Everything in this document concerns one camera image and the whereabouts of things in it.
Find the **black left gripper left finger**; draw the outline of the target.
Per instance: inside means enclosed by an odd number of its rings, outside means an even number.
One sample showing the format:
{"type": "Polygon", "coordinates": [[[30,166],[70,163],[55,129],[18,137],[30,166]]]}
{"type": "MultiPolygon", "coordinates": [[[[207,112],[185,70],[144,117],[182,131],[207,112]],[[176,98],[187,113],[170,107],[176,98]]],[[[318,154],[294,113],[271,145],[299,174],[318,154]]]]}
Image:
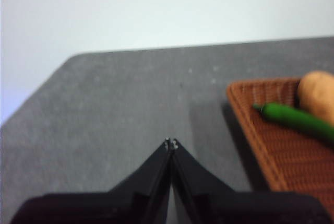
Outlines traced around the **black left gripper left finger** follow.
{"type": "Polygon", "coordinates": [[[170,138],[106,192],[46,194],[25,201],[12,223],[165,223],[170,195],[170,138]]]}

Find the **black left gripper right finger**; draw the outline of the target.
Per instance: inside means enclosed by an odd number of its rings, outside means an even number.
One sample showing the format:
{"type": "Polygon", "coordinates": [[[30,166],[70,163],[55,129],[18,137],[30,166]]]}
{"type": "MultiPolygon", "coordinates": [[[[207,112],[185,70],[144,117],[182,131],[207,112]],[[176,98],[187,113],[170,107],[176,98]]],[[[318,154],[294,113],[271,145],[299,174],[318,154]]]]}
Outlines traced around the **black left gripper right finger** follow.
{"type": "Polygon", "coordinates": [[[330,223],[316,198],[295,192],[237,192],[171,141],[173,187],[192,223],[330,223]]]}

